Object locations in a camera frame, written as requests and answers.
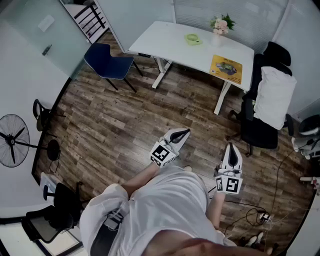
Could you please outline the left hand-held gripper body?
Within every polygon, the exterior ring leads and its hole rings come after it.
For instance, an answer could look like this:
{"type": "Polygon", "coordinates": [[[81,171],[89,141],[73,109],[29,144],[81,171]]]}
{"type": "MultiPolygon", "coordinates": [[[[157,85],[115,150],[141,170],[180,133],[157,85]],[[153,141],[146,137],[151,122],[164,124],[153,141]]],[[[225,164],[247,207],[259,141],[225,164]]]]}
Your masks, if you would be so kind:
{"type": "Polygon", "coordinates": [[[177,158],[179,152],[165,137],[161,137],[150,151],[150,160],[162,168],[177,158]]]}

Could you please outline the person's left forearm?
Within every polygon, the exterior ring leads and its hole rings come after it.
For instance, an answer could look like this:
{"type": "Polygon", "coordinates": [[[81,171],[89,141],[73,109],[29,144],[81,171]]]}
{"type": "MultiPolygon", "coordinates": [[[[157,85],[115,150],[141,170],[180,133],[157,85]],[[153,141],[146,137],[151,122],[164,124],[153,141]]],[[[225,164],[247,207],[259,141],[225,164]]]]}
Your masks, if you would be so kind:
{"type": "Polygon", "coordinates": [[[121,186],[127,192],[128,197],[130,198],[136,190],[146,185],[156,175],[159,169],[160,167],[152,162],[135,177],[123,183],[121,186]]]}

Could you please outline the black office chair with headrest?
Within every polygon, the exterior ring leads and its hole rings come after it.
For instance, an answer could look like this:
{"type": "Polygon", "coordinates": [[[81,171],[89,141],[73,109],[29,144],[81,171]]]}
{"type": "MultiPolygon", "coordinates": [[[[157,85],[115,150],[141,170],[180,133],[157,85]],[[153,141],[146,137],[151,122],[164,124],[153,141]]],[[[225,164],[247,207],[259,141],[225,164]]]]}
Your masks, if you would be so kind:
{"type": "Polygon", "coordinates": [[[284,47],[272,41],[268,42],[262,54],[258,53],[254,56],[251,87],[242,97],[241,111],[237,113],[231,110],[228,114],[229,119],[234,116],[240,122],[240,132],[226,137],[227,141],[240,137],[242,141],[246,142],[249,145],[249,152],[245,154],[247,157],[253,154],[254,147],[274,150],[278,146],[278,130],[254,117],[254,103],[258,95],[259,83],[262,81],[262,68],[271,67],[292,78],[290,65],[290,53],[284,47]]]}

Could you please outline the white sneaker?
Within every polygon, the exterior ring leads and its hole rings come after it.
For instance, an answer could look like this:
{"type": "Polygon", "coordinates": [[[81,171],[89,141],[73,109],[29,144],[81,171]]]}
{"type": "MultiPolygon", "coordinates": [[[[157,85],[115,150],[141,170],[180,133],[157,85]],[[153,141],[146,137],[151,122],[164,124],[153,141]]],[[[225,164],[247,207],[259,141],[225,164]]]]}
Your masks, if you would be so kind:
{"type": "Polygon", "coordinates": [[[252,236],[248,242],[245,244],[245,247],[254,247],[258,245],[264,236],[264,232],[260,232],[258,235],[252,236]]]}

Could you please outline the white and black machine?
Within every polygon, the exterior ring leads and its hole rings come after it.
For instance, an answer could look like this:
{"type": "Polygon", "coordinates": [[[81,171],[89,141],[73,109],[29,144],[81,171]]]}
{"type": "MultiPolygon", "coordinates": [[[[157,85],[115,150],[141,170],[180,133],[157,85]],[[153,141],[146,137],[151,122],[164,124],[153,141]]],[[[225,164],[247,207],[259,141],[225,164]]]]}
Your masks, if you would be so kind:
{"type": "Polygon", "coordinates": [[[291,138],[293,150],[307,160],[320,158],[320,114],[304,119],[298,127],[298,135],[291,138]]]}

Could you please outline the white waist-worn device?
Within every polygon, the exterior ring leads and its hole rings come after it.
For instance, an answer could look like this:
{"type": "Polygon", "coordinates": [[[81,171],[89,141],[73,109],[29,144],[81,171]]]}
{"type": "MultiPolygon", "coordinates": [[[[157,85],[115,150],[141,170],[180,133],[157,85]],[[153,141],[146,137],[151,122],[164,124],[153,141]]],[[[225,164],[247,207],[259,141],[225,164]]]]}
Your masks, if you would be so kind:
{"type": "Polygon", "coordinates": [[[107,218],[104,221],[104,225],[110,230],[110,231],[117,231],[119,229],[120,224],[124,220],[124,213],[120,209],[115,209],[110,211],[107,214],[107,218]]]}

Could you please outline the white standing desk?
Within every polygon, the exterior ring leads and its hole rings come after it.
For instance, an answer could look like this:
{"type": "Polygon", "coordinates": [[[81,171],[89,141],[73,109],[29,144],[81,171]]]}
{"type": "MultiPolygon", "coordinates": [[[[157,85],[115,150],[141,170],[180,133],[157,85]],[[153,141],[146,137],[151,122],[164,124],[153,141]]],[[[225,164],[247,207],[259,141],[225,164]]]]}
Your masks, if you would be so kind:
{"type": "Polygon", "coordinates": [[[213,55],[218,55],[242,64],[241,84],[224,79],[224,84],[217,100],[214,114],[218,115],[226,93],[230,86],[234,85],[244,92],[251,87],[254,50],[237,41],[222,37],[220,47],[212,45],[213,33],[178,23],[155,21],[153,22],[130,46],[132,53],[151,55],[156,58],[160,74],[153,83],[156,88],[167,69],[173,63],[189,68],[210,73],[213,55]],[[185,35],[196,34],[202,40],[202,44],[188,45],[185,35]]]}

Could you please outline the light green box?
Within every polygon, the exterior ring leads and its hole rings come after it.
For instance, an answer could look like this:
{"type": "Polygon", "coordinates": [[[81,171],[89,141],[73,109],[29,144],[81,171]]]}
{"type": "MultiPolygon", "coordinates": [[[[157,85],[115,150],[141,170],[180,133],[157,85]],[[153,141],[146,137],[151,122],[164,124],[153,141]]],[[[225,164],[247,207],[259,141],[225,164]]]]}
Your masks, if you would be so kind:
{"type": "Polygon", "coordinates": [[[190,46],[201,45],[203,43],[203,41],[200,40],[198,35],[194,34],[194,33],[186,34],[184,36],[184,39],[187,42],[187,44],[190,45],[190,46]]]}

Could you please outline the white vase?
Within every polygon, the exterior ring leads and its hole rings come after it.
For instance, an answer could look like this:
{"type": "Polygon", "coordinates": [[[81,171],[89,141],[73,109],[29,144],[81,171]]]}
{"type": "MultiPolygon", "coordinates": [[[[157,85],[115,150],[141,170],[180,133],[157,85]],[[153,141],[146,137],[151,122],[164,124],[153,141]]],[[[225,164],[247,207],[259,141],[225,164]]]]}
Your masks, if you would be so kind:
{"type": "Polygon", "coordinates": [[[220,34],[213,33],[211,44],[214,47],[219,48],[222,45],[222,38],[223,37],[220,34]]]}

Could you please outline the pink flower bouquet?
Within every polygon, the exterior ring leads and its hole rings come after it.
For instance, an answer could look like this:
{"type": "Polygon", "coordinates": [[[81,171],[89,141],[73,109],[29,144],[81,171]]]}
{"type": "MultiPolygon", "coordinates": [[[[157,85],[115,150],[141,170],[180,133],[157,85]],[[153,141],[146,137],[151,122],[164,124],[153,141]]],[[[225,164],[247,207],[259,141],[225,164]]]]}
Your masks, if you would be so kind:
{"type": "Polygon", "coordinates": [[[213,33],[218,36],[228,34],[229,30],[234,29],[235,24],[236,22],[231,19],[228,13],[226,15],[222,14],[221,17],[215,16],[209,23],[213,33]]]}

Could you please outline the white floor box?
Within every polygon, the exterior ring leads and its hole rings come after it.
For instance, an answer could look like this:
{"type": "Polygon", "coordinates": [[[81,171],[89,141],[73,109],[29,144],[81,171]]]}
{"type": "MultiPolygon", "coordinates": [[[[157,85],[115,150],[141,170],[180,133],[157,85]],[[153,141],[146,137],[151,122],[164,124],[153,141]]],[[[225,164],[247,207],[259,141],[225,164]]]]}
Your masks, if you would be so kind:
{"type": "Polygon", "coordinates": [[[45,200],[55,194],[57,183],[58,181],[55,180],[55,177],[53,175],[44,172],[41,173],[40,188],[43,191],[43,198],[45,200]]]}

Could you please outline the black mesh office chair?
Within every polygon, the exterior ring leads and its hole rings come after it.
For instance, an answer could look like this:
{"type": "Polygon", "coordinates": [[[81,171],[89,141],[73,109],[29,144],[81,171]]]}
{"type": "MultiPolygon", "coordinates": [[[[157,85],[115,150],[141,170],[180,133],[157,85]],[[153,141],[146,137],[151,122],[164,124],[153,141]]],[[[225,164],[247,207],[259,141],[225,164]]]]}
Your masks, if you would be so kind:
{"type": "Polygon", "coordinates": [[[32,242],[41,240],[49,244],[59,233],[78,224],[84,210],[84,202],[80,200],[81,185],[81,181],[76,183],[75,192],[60,182],[56,185],[55,192],[49,192],[49,187],[44,186],[43,197],[45,200],[52,197],[53,205],[27,212],[21,221],[23,230],[32,242]]]}

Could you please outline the black metal rack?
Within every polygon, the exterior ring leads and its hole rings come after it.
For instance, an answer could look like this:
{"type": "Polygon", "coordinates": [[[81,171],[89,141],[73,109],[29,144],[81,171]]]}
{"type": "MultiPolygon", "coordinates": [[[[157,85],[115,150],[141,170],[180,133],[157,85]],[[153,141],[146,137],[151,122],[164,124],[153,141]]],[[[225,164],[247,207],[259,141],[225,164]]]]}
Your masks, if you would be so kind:
{"type": "Polygon", "coordinates": [[[76,11],[73,18],[89,40],[107,27],[102,11],[94,1],[76,11]]]}

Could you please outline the black standing fan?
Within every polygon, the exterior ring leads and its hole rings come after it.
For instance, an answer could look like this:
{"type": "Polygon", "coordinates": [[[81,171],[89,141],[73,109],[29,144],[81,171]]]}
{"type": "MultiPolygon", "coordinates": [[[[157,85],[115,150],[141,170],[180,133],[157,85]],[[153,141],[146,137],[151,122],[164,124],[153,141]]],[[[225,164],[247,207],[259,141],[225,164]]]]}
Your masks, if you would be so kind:
{"type": "Polygon", "coordinates": [[[0,164],[8,168],[19,166],[26,159],[30,148],[46,151],[51,161],[60,156],[60,146],[55,139],[44,146],[30,144],[28,127],[20,116],[6,114],[0,118],[0,164]]]}

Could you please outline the white paper sign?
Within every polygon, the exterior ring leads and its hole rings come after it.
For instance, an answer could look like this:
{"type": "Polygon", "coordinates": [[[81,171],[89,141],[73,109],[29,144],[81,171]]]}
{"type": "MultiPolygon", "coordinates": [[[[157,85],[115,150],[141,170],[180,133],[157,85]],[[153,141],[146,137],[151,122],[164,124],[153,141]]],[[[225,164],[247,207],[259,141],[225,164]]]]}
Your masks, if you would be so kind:
{"type": "Polygon", "coordinates": [[[48,14],[39,24],[38,28],[42,31],[45,32],[53,23],[55,22],[55,19],[48,14]]]}

